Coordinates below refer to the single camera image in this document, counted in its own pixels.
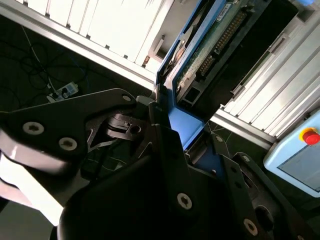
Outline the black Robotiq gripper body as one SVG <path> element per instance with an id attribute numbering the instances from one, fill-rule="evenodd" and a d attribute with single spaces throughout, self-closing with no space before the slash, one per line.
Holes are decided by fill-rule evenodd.
<path id="1" fill-rule="evenodd" d="M 189 168 L 197 213 L 183 217 L 167 201 L 154 161 L 145 157 L 82 188 L 67 202 L 59 240 L 234 240 L 240 232 L 225 189 Z"/>

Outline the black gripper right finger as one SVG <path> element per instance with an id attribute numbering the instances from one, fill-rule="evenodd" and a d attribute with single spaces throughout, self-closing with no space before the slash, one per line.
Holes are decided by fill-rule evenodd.
<path id="1" fill-rule="evenodd" d="M 226 187 L 235 240 L 312 240 L 314 232 L 259 166 L 245 153 L 229 157 L 224 140 L 210 135 L 218 157 L 212 173 Z"/>

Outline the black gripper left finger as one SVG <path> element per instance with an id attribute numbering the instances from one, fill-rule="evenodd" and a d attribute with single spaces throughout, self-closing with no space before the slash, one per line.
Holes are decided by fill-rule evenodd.
<path id="1" fill-rule="evenodd" d="M 66 205 L 61 206 L 29 169 L 71 178 L 89 152 L 117 139 L 140 142 L 131 164 L 145 157 L 153 160 L 173 212 L 195 213 L 189 168 L 166 109 L 157 100 L 142 104 L 120 88 L 2 113 L 0 178 L 44 215 L 62 215 Z"/>

